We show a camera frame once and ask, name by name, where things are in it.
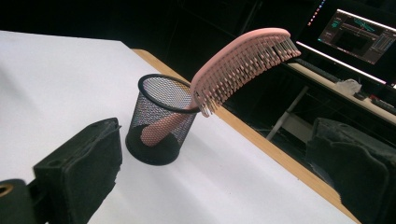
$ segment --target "black mesh pencil cup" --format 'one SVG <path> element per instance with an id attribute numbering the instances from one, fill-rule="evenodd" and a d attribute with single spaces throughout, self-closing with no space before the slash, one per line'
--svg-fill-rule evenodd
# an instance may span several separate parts
<path id="1" fill-rule="evenodd" d="M 200 112 L 198 107 L 186 109 L 191 102 L 190 85 L 174 77 L 152 74 L 141 77 L 138 88 L 139 95 L 126 136 L 126 146 L 135 158 L 144 163 L 171 163 L 177 158 L 195 116 Z M 145 133 L 150 141 L 158 136 L 157 132 L 169 127 L 172 127 L 170 132 L 166 132 L 164 138 L 154 146 L 147 144 L 141 137 Z"/>

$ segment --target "monitor screen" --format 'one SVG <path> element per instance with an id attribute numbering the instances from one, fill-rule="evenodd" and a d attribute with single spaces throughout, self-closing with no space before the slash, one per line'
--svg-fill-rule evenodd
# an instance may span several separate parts
<path id="1" fill-rule="evenodd" d="M 391 8 L 321 0 L 296 43 L 303 52 L 343 67 L 349 72 L 344 76 L 360 76 L 396 89 L 395 40 L 396 13 Z"/>

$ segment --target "hairbrush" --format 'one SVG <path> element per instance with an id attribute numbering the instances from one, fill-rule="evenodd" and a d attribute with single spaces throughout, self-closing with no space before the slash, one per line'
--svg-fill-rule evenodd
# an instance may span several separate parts
<path id="1" fill-rule="evenodd" d="M 264 71 L 301 54 L 280 28 L 254 30 L 237 37 L 215 54 L 191 81 L 191 103 L 209 117 L 234 92 Z M 172 114 L 147 126 L 140 139 L 149 147 L 157 145 L 188 115 Z"/>

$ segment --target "mesh cup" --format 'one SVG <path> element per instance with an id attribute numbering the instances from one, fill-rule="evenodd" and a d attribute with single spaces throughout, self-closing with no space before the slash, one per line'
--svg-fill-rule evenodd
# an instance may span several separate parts
<path id="1" fill-rule="evenodd" d="M 126 146 L 135 158 L 144 163 L 171 163 L 177 158 L 195 116 L 200 112 L 198 107 L 184 109 L 191 102 L 190 85 L 174 77 L 151 74 L 140 78 L 138 88 L 139 95 L 126 136 Z M 173 114 L 183 114 L 186 118 L 156 146 L 146 146 L 140 139 L 142 130 Z"/>

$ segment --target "white table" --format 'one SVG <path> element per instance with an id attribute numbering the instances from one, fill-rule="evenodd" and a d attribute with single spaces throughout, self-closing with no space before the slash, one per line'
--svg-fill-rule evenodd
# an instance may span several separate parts
<path id="1" fill-rule="evenodd" d="M 120 41 L 0 31 L 0 180 L 29 183 L 51 151 L 116 117 L 123 164 L 90 223 L 353 223 L 217 116 L 196 117 L 173 163 L 136 160 L 124 139 L 150 73 Z"/>

